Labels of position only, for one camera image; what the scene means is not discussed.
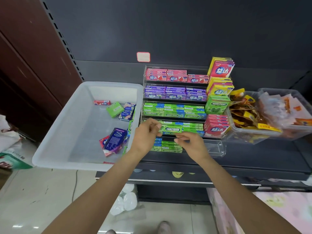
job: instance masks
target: shoe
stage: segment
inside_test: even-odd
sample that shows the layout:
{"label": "shoe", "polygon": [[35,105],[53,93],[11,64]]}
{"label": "shoe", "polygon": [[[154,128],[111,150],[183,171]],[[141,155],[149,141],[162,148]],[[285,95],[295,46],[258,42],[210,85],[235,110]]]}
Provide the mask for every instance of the shoe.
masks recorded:
{"label": "shoe", "polygon": [[116,234],[116,232],[113,229],[110,229],[105,234]]}
{"label": "shoe", "polygon": [[172,234],[169,222],[162,221],[158,226],[157,234]]}

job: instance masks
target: clear plastic bin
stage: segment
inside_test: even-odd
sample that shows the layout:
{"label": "clear plastic bin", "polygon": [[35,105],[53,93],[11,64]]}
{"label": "clear plastic bin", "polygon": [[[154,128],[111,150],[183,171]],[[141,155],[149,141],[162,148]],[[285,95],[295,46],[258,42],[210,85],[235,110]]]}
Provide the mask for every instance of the clear plastic bin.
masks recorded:
{"label": "clear plastic bin", "polygon": [[[259,97],[259,92],[245,91],[244,95],[249,95],[257,101]],[[231,131],[229,131],[227,134],[228,142],[257,144],[271,136],[280,136],[282,134],[281,132],[271,130],[250,130],[238,128],[234,124],[229,108],[226,109],[225,114],[228,116],[231,126]]]}
{"label": "clear plastic bin", "polygon": [[33,164],[44,168],[107,171],[123,153],[105,157],[99,140],[110,135],[115,127],[128,129],[129,122],[118,116],[111,118],[105,105],[94,105],[93,100],[112,103],[136,103],[133,129],[128,140],[131,146],[134,130],[139,124],[143,87],[117,82],[84,82],[73,93],[54,121],[34,157]]}
{"label": "clear plastic bin", "polygon": [[[261,88],[258,89],[260,94],[267,92],[269,95],[281,95],[285,96],[287,94],[291,94],[294,98],[298,98],[298,100],[302,103],[302,105],[308,110],[308,112],[312,115],[312,106],[311,104],[299,93],[297,90],[285,90],[285,89],[270,89],[270,88]],[[280,125],[283,133],[280,135],[280,138],[287,140],[295,140],[301,138],[305,135],[312,133],[312,126],[300,126],[300,125]]]}

